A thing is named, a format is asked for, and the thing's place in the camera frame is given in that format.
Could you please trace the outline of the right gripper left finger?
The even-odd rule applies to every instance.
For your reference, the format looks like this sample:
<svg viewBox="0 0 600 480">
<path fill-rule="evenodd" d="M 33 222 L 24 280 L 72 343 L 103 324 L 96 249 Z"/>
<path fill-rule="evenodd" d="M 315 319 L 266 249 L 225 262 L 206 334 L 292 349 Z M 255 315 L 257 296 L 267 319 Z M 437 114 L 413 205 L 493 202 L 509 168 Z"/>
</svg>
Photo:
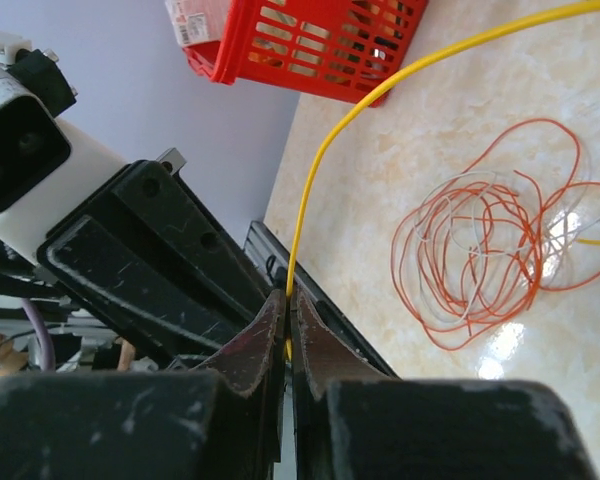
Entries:
<svg viewBox="0 0 600 480">
<path fill-rule="evenodd" d="M 190 370 L 0 379 L 0 479 L 269 479 L 285 295 Z"/>
</svg>

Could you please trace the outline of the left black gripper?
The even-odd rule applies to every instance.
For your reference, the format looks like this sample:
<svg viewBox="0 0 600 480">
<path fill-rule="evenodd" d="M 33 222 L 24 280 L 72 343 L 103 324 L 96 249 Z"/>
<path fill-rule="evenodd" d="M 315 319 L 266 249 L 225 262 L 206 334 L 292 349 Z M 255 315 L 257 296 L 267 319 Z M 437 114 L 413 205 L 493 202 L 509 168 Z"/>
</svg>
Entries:
<svg viewBox="0 0 600 480">
<path fill-rule="evenodd" d="M 216 353 L 271 291 L 183 181 L 184 164 L 172 148 L 123 167 L 37 250 L 63 293 L 161 367 Z"/>
</svg>

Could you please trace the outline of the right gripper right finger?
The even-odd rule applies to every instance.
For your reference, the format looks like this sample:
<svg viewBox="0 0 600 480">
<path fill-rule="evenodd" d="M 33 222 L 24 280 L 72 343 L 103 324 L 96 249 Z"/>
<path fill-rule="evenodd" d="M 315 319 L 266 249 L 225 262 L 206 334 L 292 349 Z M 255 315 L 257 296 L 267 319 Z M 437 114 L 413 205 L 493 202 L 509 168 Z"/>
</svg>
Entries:
<svg viewBox="0 0 600 480">
<path fill-rule="evenodd" d="M 402 380 L 289 304 L 301 479 L 593 479 L 570 412 L 529 381 Z"/>
</svg>

